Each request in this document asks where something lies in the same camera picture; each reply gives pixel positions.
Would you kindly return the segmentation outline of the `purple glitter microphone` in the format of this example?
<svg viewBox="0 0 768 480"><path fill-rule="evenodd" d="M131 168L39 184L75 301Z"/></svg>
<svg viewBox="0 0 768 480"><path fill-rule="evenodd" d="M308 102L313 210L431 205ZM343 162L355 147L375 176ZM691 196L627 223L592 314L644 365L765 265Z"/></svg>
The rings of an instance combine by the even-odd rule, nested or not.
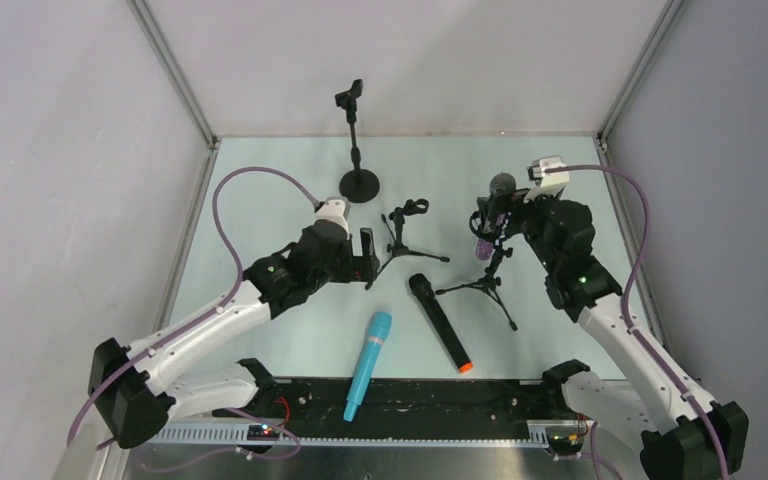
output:
<svg viewBox="0 0 768 480"><path fill-rule="evenodd" d="M494 242L501 235L501 228L516 188L515 177L506 172L494 175L490 181L489 196L482 198L478 209L477 231L481 236L476 246L476 256L481 261L487 261L492 256Z"/></svg>

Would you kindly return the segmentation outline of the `small black tripod microphone stand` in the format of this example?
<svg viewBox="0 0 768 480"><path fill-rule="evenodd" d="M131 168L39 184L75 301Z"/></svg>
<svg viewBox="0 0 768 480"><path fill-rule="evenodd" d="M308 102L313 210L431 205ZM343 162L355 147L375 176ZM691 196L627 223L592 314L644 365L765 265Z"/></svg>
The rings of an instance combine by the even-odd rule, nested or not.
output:
<svg viewBox="0 0 768 480"><path fill-rule="evenodd" d="M416 251L404 243L403 232L406 218L409 216L425 214L428 211L429 206L430 203L427 199L408 199L402 206L395 207L389 214L380 215L380 219L388 231L391 242L386 246L386 251L389 257L378 268L376 276L379 276L393 260L404 256L431 258L444 263L451 261L448 256L440 256Z"/></svg>

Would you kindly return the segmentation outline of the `black shock-mount tripod stand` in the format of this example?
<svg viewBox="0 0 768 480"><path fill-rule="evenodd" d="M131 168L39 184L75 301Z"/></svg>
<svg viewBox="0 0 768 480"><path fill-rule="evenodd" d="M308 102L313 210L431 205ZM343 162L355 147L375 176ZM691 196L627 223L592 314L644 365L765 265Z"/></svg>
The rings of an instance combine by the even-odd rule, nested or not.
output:
<svg viewBox="0 0 768 480"><path fill-rule="evenodd" d="M501 286L502 279L498 275L498 269L502 261L506 258L510 258L513 255L512 248L505 248L504 242L507 240L503 226L506 222L506 215L502 214L497 216L496 220L490 223L489 232L485 232L485 226L488 224L487 218L482 215L481 209L477 209L469 218L471 232L480 240L477 244L476 251L481 250L484 253L489 253L487 258L489 264L484 268L484 275L475 281L464 283L458 286L438 289L435 291L436 295L444 295L449 292L458 291L461 289L473 289L487 295L493 302L495 302L503 311L509 327L516 332L518 326L511 317L507 307L502 301L497 288Z"/></svg>

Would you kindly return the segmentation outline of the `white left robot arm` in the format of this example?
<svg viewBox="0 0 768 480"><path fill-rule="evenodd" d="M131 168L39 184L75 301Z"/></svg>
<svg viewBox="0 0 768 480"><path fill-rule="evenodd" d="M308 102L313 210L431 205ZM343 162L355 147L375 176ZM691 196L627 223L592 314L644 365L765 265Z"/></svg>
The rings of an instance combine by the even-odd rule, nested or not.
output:
<svg viewBox="0 0 768 480"><path fill-rule="evenodd" d="M177 418L253 399L266 377L252 359L223 372L186 377L185 371L232 338L305 303L328 283L369 283L380 261L371 228L360 229L360 254L342 226L317 220L298 241L254 261L217 305L182 323L121 345L110 338L94 352L90 399L113 443L131 449Z"/></svg>

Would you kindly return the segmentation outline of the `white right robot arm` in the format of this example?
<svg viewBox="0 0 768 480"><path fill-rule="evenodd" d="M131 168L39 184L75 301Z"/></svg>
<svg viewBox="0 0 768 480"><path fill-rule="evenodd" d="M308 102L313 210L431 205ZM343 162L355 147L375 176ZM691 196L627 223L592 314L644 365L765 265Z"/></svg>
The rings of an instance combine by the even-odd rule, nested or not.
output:
<svg viewBox="0 0 768 480"><path fill-rule="evenodd" d="M624 306L622 287L593 253L588 206L534 189L496 192L478 198L470 228L496 244L522 235L545 269L552 305L602 346L635 391L612 393L567 362L545 374L567 407L636 451L650 479L724 479L741 468L748 415L702 388Z"/></svg>

